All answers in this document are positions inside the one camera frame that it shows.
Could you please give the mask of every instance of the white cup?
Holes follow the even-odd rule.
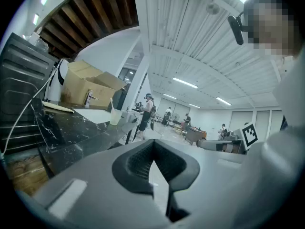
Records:
[[[112,109],[110,114],[110,124],[117,125],[121,119],[122,111],[117,109]]]

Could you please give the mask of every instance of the black marble countertop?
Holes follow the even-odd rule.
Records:
[[[86,108],[84,105],[51,103],[70,109]],[[33,99],[32,106],[46,144],[39,149],[53,174],[88,155],[109,149],[128,134],[137,122],[137,116],[127,112],[122,113],[117,125],[109,122],[95,124],[76,111],[71,113],[44,107],[40,99]],[[90,106],[89,109],[103,108]]]

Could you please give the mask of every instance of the chair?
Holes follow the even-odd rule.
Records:
[[[182,132],[184,132],[183,133],[183,136],[188,132],[188,129],[190,128],[190,126],[188,125],[188,123],[183,123],[183,125],[182,125],[182,128],[181,128],[181,132],[180,132],[180,134],[179,135],[181,135],[181,133]]]

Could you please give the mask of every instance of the vr headset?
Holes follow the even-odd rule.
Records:
[[[241,15],[243,13],[244,12],[241,12],[237,17],[235,17],[233,15],[230,15],[228,17],[230,27],[231,27],[231,29],[234,33],[234,37],[236,39],[236,42],[239,45],[243,45],[243,43],[244,43],[242,32],[248,32],[246,27],[242,25]]]
[[[237,17],[233,15],[230,15],[228,17],[228,22],[233,31],[237,44],[243,45],[244,43],[242,32],[247,32],[249,43],[254,43],[254,44],[259,43],[259,38],[254,33],[254,30],[258,29],[256,25],[256,23],[258,22],[255,21],[254,12],[256,9],[258,9],[257,5],[260,3],[277,4],[282,6],[282,8],[285,8],[284,10],[287,10],[287,7],[283,4],[281,0],[247,0],[244,3],[243,12],[241,12]],[[245,25],[242,25],[241,15],[244,15]]]

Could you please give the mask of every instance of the black shorts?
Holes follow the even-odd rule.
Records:
[[[141,121],[140,126],[139,126],[140,131],[143,132],[146,129],[147,122],[149,121],[150,117],[151,117],[151,113],[149,113],[147,111],[144,111],[143,118],[142,118],[142,121]]]

